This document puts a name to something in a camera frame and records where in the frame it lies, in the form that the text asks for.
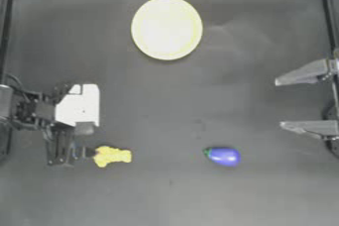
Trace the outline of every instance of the black table surface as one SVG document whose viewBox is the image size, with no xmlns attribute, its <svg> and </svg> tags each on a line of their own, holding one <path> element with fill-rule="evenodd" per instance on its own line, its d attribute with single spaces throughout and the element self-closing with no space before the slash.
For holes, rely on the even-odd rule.
<svg viewBox="0 0 339 226">
<path fill-rule="evenodd" d="M 333 225 L 339 162 L 323 144 L 281 130 L 318 120 L 329 83 L 274 87 L 330 54 L 322 0 L 187 0 L 205 36 L 182 60 L 151 59 L 130 35 L 149 0 L 15 0 L 7 72 L 27 88 L 100 88 L 100 127 L 82 141 L 134 153 L 99 169 L 47 166 L 39 132 L 14 135 L 0 168 L 4 226 Z M 237 169 L 210 146 L 234 146 Z"/>
</svg>

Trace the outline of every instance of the toy eggplant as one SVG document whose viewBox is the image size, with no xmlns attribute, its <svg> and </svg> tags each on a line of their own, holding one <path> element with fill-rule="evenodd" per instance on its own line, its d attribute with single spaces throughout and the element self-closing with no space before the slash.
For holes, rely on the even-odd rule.
<svg viewBox="0 0 339 226">
<path fill-rule="evenodd" d="M 235 167 L 241 163 L 241 152 L 230 147 L 207 148 L 205 154 L 221 166 Z"/>
</svg>

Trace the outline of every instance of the yellow plate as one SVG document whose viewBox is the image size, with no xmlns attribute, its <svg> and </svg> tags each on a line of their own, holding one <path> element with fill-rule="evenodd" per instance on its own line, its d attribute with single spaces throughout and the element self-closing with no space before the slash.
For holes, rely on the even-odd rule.
<svg viewBox="0 0 339 226">
<path fill-rule="evenodd" d="M 149 56 L 174 60 L 199 45 L 203 22 L 185 0 L 150 0 L 134 16 L 131 34 L 135 44 Z"/>
</svg>

